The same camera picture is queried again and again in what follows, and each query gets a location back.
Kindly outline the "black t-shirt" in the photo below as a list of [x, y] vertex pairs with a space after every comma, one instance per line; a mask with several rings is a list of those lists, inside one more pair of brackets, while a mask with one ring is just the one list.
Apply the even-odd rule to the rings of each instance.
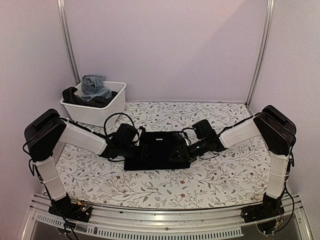
[[124, 170], [179, 170], [188, 169], [190, 162], [168, 162], [168, 157], [178, 145], [186, 145], [179, 131], [153, 131], [141, 134], [139, 145], [147, 145], [147, 155], [141, 159], [125, 159]]

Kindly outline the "blue denim garment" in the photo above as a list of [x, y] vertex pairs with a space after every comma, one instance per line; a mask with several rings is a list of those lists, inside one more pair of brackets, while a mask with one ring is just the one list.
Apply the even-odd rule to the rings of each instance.
[[104, 86], [106, 77], [103, 75], [87, 74], [82, 77], [81, 90], [82, 99], [86, 102], [95, 97], [110, 98], [112, 91]]

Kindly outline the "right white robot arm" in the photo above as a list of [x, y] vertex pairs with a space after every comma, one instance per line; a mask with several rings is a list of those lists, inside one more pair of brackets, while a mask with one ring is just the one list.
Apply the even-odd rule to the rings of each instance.
[[182, 141], [169, 155], [168, 161], [192, 162], [207, 153], [220, 153], [246, 140], [261, 137], [271, 157], [268, 185], [265, 195], [279, 199], [285, 190], [289, 163], [296, 143], [295, 124], [273, 105], [216, 133], [207, 119], [192, 126], [197, 142], [187, 145]]

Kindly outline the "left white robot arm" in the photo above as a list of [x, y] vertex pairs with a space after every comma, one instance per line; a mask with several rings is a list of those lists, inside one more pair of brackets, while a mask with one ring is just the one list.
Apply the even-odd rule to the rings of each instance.
[[31, 167], [44, 185], [47, 194], [55, 201], [55, 209], [63, 216], [74, 213], [74, 205], [66, 200], [67, 192], [60, 179], [54, 160], [54, 152], [60, 143], [90, 151], [112, 160], [134, 155], [140, 140], [141, 128], [134, 123], [122, 123], [115, 132], [98, 133], [60, 116], [50, 108], [30, 123], [24, 130], [23, 151], [30, 156]]

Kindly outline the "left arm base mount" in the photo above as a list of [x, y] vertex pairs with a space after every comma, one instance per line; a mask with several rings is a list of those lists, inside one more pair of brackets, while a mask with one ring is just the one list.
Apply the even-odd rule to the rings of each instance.
[[72, 202], [69, 195], [59, 200], [52, 200], [48, 212], [62, 218], [88, 223], [92, 205], [84, 200]]

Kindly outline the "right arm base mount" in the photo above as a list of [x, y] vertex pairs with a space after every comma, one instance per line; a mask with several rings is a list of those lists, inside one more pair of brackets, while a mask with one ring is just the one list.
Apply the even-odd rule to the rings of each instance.
[[265, 193], [262, 198], [262, 203], [243, 207], [240, 216], [244, 219], [245, 223], [280, 216], [285, 213], [282, 205], [283, 196], [284, 192], [282, 192], [278, 198], [270, 197]]

